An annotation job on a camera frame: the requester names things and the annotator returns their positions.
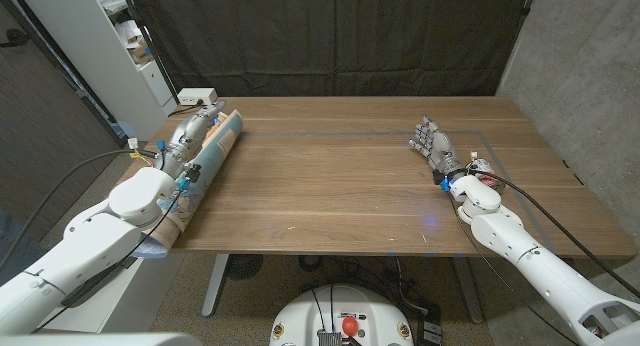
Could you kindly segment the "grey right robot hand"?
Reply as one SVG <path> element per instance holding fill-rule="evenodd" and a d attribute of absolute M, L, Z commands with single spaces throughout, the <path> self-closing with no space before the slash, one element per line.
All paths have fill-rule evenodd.
<path fill-rule="evenodd" d="M 453 144 L 447 134 L 427 115 L 415 127 L 415 136 L 409 145 L 425 157 L 434 171 L 443 175 L 463 173 Z"/>

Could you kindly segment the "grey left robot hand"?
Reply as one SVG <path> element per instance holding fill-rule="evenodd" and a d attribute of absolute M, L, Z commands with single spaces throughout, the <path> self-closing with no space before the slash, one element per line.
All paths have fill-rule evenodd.
<path fill-rule="evenodd" d="M 225 106 L 224 100 L 217 101 L 202 108 L 190 118 L 184 119 L 168 143 L 158 147 L 159 154 L 155 157 L 154 167 L 168 174 L 172 179 L 180 176 L 186 165 L 201 150 L 207 132 Z"/>

